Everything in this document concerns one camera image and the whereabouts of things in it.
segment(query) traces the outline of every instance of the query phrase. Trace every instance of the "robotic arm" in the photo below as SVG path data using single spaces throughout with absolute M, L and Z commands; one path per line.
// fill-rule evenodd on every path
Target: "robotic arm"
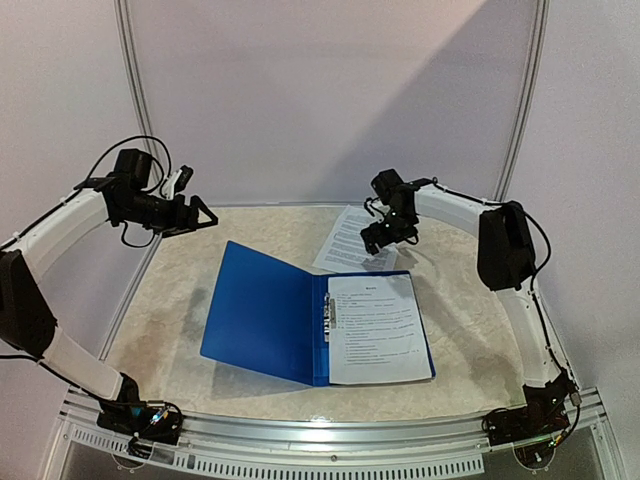
M 155 159 L 136 149 L 121 150 L 114 170 L 88 178 L 60 205 L 0 247 L 0 339 L 81 387 L 101 405 L 98 425 L 137 438 L 176 444 L 182 426 L 179 408 L 140 400 L 136 382 L 100 362 L 67 336 L 49 309 L 38 284 L 55 260 L 87 233 L 109 221 L 141 224 L 163 237 L 217 225 L 202 200 L 183 195 L 193 170 L 182 167 L 162 179 L 160 193 L 146 187 Z M 208 217 L 200 222 L 199 217 Z
M 449 191 L 437 179 L 405 183 L 395 170 L 386 170 L 371 185 L 378 196 L 365 208 L 378 221 L 361 232 L 367 251 L 375 255 L 391 243 L 418 240 L 418 217 L 431 217 L 478 238 L 478 274 L 496 292 L 511 320 L 524 366 L 527 405 L 489 413 L 484 427 L 491 445 L 515 442 L 565 429 L 551 448 L 572 430 L 564 411 L 570 397 L 580 395 L 567 359 L 555 336 L 549 335 L 549 317 L 539 300 L 535 251 L 527 219 L 537 223 L 517 202 L 488 202 Z

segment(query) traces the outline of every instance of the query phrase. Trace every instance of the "beige marble surface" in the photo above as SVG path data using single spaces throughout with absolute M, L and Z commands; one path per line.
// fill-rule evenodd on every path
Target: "beige marble surface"
M 385 421 L 467 414 L 523 403 L 522 364 L 495 295 L 478 279 L 477 242 L 430 219 L 399 248 L 412 272 L 437 371 L 429 382 L 311 388 L 217 363 L 200 343 L 227 240 L 310 267 L 339 207 L 219 208 L 219 226 L 162 241 L 107 363 L 143 398 L 201 413 L 260 419 Z

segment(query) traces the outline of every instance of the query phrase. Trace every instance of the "gray wall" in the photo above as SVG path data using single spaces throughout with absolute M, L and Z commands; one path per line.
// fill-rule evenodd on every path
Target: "gray wall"
M 209 203 L 355 201 L 382 169 L 491 196 L 535 0 L 136 0 L 154 130 Z
M 547 230 L 551 317 L 640 472 L 640 3 L 552 2 L 509 196 Z
M 110 0 L 0 4 L 0 239 L 53 206 L 122 137 L 138 133 Z M 102 172 L 113 166 L 108 159 Z M 60 324 L 97 353 L 142 252 L 103 227 L 48 272 Z M 0 342 L 0 353 L 12 350 Z M 66 386 L 0 362 L 0 477 L 36 478 Z

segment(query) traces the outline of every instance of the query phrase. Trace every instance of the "white paper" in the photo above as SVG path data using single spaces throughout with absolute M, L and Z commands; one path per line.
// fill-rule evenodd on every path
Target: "white paper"
M 345 208 L 313 266 L 338 273 L 393 270 L 398 255 L 395 246 L 387 246 L 375 256 L 368 254 L 364 248 L 360 231 L 374 221 L 364 208 Z
M 329 381 L 394 383 L 433 377 L 409 275 L 334 277 Z

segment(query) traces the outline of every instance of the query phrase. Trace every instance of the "open blue folder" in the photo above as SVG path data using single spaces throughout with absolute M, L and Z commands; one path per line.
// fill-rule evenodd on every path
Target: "open blue folder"
M 408 273 L 313 275 L 228 242 L 200 354 L 307 385 L 327 386 L 324 299 L 329 278 Z

